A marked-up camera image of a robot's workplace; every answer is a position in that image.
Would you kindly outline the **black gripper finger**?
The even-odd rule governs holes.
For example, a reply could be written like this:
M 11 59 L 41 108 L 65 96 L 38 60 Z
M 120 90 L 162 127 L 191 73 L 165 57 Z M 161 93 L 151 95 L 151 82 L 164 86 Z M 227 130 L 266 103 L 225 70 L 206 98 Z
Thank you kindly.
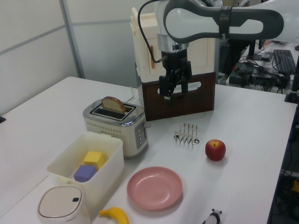
M 191 77 L 192 77 L 191 62 L 187 61 L 186 65 L 182 68 L 181 90 L 183 94 L 188 93 L 188 84 Z
M 164 97 L 168 105 L 173 105 L 173 92 L 179 82 L 179 75 L 171 71 L 159 77 L 159 94 Z

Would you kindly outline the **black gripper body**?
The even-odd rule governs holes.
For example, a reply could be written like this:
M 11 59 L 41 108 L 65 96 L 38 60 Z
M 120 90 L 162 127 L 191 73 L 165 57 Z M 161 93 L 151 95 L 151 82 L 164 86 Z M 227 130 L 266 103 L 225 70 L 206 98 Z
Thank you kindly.
M 162 51 L 161 56 L 167 56 L 167 58 L 162 61 L 163 67 L 166 70 L 166 75 L 170 75 L 171 72 L 187 67 L 189 63 L 187 59 L 187 49 L 176 52 Z

